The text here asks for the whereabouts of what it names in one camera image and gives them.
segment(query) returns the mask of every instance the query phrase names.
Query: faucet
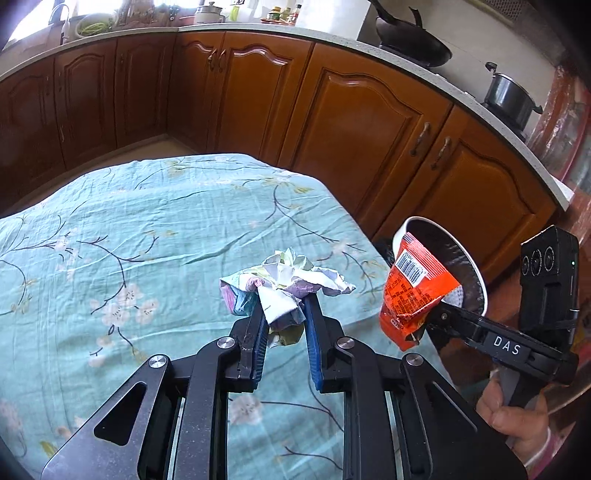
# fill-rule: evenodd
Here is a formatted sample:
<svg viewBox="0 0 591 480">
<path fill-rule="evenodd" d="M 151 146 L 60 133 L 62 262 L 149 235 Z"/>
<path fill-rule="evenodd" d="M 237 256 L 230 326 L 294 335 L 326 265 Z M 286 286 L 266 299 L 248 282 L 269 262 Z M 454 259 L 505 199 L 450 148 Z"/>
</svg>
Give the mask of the faucet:
<svg viewBox="0 0 591 480">
<path fill-rule="evenodd" d="M 66 21 L 64 22 L 64 24 L 61 28 L 61 34 L 60 34 L 60 45 L 63 45 L 67 40 L 69 40 L 69 38 L 66 35 L 70 29 L 70 7 L 68 7 L 65 2 L 62 2 L 59 5 L 56 5 L 55 7 L 53 7 L 53 10 L 51 11 L 49 18 L 51 19 L 53 17 L 53 14 L 60 7 L 66 7 L 68 9 L 68 16 L 66 17 Z"/>
</svg>

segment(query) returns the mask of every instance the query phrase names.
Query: camera lens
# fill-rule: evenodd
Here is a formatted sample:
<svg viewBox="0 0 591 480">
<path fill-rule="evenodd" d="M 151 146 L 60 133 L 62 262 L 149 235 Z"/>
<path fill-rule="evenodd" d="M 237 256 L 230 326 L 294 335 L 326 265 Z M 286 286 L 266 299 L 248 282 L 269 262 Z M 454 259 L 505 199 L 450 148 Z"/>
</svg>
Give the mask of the camera lens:
<svg viewBox="0 0 591 480">
<path fill-rule="evenodd" d="M 539 275 L 542 268 L 542 254 L 539 250 L 534 251 L 531 256 L 531 273 L 532 275 Z"/>
<path fill-rule="evenodd" d="M 523 260 L 521 261 L 521 273 L 523 275 L 527 275 L 527 272 L 530 271 L 530 259 L 528 256 L 524 256 Z"/>
<path fill-rule="evenodd" d="M 546 269 L 547 272 L 549 272 L 550 270 L 552 270 L 553 266 L 554 266 L 554 250 L 552 249 L 552 247 L 548 247 L 546 249 L 546 252 L 544 253 L 544 268 Z"/>
</svg>

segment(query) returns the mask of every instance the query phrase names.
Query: black pot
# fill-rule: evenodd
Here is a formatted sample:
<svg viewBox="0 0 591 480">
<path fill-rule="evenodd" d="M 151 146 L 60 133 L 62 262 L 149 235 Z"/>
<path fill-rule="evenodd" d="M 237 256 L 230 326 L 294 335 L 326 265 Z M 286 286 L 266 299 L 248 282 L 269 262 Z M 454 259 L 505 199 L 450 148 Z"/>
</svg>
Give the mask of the black pot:
<svg viewBox="0 0 591 480">
<path fill-rule="evenodd" d="M 449 48 L 423 28 L 421 14 L 417 9 L 410 9 L 416 22 L 413 25 L 390 15 L 378 0 L 369 1 L 378 11 L 375 26 L 383 46 L 425 67 L 439 67 L 452 57 Z"/>
<path fill-rule="evenodd" d="M 496 63 L 487 62 L 486 68 L 493 72 L 491 86 L 484 99 L 484 106 L 510 128 L 523 131 L 531 112 L 542 113 L 530 94 L 515 80 L 497 73 Z"/>
</svg>

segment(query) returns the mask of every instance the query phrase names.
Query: red plastic packet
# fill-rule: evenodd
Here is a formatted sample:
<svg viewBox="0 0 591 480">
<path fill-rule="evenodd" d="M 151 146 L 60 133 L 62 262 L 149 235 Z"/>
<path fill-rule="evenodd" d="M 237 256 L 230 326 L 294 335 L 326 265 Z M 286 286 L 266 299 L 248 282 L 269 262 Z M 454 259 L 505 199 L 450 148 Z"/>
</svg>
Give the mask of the red plastic packet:
<svg viewBox="0 0 591 480">
<path fill-rule="evenodd" d="M 423 325 L 429 310 L 459 286 L 421 242 L 405 233 L 384 287 L 380 327 L 402 351 L 418 345 L 407 337 Z"/>
</svg>

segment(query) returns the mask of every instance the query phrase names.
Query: floor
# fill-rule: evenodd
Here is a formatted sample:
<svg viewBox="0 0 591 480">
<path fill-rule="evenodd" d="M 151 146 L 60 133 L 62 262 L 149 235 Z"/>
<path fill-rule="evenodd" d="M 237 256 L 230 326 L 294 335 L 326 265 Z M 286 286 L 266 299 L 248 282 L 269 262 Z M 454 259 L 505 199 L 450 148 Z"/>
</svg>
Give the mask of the floor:
<svg viewBox="0 0 591 480">
<path fill-rule="evenodd" d="M 91 160 L 83 166 L 83 168 L 77 168 L 72 172 L 68 172 L 65 175 L 60 176 L 54 183 L 45 185 L 40 189 L 37 189 L 32 194 L 26 196 L 20 200 L 7 213 L 17 213 L 25 208 L 29 208 L 40 201 L 46 199 L 52 193 L 55 193 L 63 186 L 70 183 L 72 180 L 88 173 L 90 171 L 99 170 L 101 168 L 113 167 L 115 165 L 121 165 L 134 160 L 150 160 L 154 158 L 167 158 L 167 157 L 181 157 L 183 155 L 193 155 L 194 151 L 189 147 L 186 147 L 182 143 L 176 141 L 173 138 L 165 138 L 155 140 L 145 145 L 137 146 L 125 151 L 119 150 L 114 154 L 105 155 L 95 160 Z"/>
</svg>

